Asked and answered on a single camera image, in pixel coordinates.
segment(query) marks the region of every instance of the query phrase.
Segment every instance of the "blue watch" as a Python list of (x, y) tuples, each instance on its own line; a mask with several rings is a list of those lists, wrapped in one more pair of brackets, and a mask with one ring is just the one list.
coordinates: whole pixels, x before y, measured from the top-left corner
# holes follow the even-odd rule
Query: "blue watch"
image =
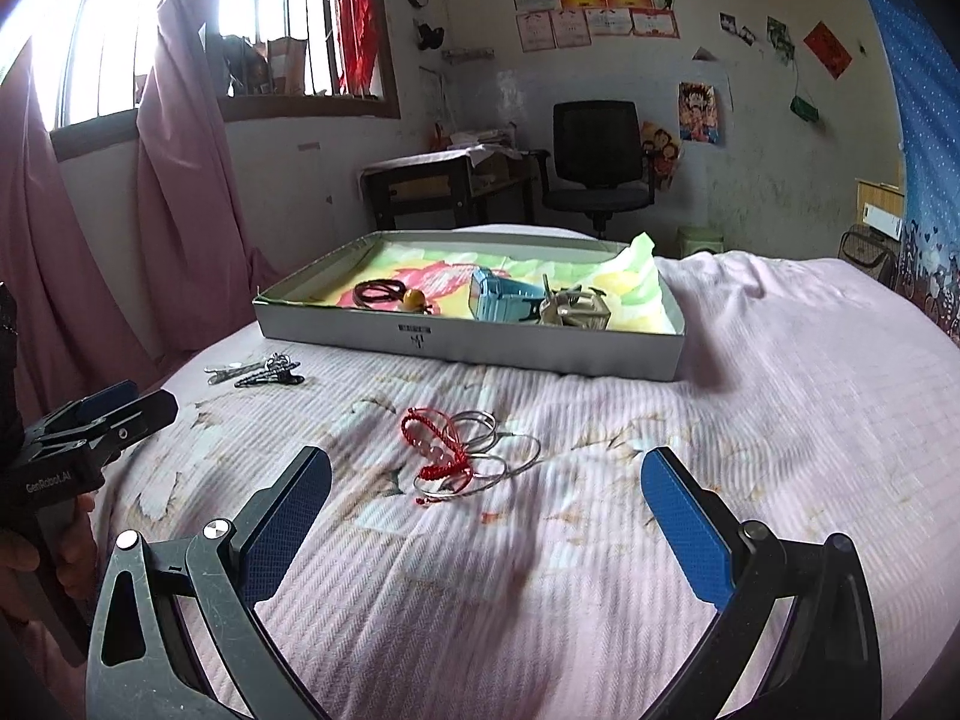
[(469, 307), (480, 322), (536, 322), (546, 290), (477, 268), (470, 278)]

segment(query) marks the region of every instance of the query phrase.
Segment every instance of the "green hanging object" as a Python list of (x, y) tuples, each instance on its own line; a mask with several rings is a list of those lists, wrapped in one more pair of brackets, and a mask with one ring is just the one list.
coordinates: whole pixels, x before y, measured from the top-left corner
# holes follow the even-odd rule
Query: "green hanging object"
[(790, 110), (805, 122), (819, 122), (820, 120), (820, 111), (802, 97), (798, 96), (793, 98), (792, 103), (790, 103)]

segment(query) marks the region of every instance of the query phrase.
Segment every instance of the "window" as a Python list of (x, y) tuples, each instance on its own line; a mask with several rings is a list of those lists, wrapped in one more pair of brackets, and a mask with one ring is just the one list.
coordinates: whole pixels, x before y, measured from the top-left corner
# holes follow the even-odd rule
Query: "window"
[[(231, 50), (234, 57), (237, 52), (243, 57), (251, 56), (251, 61), (269, 68), (270, 73), (269, 83), (256, 85), (246, 78), (246, 63), (229, 66), (233, 79), (227, 76), (224, 65), (223, 78), (214, 79), (214, 83), (228, 98), (222, 100), (225, 118), (395, 116), (395, 89), (385, 35), (381, 36), (371, 89), (362, 98), (340, 95), (344, 54), (338, 1), (219, 1), (217, 13), (208, 16), (208, 45), (212, 46), (211, 35), (213, 40), (215, 35), (222, 35), (224, 56), (230, 57)], [(56, 2), (32, 41), (35, 85), (49, 129), (108, 118), (110, 114), (136, 108), (154, 61), (159, 4), (160, 0)], [(374, 4), (383, 32), (382, 0), (374, 0)], [(277, 79), (277, 72), (282, 73), (284, 67), (283, 52), (291, 52), (299, 60), (292, 63), (293, 79), (286, 79), (292, 84), (295, 97), (285, 94), (291, 92), (291, 86)], [(283, 100), (275, 99), (279, 95)]]

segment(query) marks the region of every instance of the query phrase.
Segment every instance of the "human hand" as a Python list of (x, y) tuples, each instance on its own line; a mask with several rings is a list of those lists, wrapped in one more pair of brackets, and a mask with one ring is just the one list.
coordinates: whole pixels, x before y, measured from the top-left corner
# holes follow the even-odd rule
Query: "human hand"
[[(97, 581), (97, 544), (93, 541), (88, 514), (95, 506), (93, 496), (78, 496), (73, 522), (59, 543), (56, 577), (66, 594), (77, 600), (93, 596)], [(0, 529), (0, 610), (18, 620), (34, 619), (30, 605), (20, 592), (13, 571), (35, 571), (40, 564), (37, 549), (27, 539)]]

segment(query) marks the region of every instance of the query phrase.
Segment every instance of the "bed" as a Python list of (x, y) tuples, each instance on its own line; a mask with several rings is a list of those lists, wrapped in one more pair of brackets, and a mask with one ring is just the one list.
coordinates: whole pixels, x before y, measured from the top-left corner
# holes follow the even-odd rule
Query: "bed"
[[(640, 495), (668, 445), (740, 518), (781, 538), (856, 542), (877, 618), (884, 717), (960, 621), (960, 352), (920, 311), (835, 260), (742, 252), (658, 260), (688, 324), (677, 381), (471, 367), (302, 346), (244, 328), (167, 383), (176, 423), (109, 469), (95, 532), (149, 541), (232, 517), (304, 445), (333, 491), (258, 615), (334, 718), (637, 718), (713, 609), (690, 591)], [(301, 386), (208, 386), (205, 365), (272, 352)], [(541, 462), (418, 506), (411, 406), (485, 409)], [(771, 624), (727, 709), (752, 695)], [(242, 703), (186, 608), (221, 700)]]

